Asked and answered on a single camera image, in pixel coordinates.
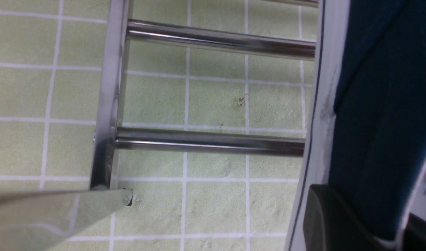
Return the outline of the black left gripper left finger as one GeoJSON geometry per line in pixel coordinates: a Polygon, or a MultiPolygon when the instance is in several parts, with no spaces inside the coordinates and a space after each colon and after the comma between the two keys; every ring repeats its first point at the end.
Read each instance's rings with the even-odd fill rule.
{"type": "Polygon", "coordinates": [[[342,197],[323,184],[310,186],[303,233],[307,251],[388,251],[358,220],[342,197]]]}

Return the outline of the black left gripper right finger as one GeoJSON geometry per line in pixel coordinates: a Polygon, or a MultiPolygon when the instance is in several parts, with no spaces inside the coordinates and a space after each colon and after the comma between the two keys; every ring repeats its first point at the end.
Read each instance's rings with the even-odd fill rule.
{"type": "Polygon", "coordinates": [[[426,221],[410,214],[404,232],[404,251],[426,251],[426,221]]]}

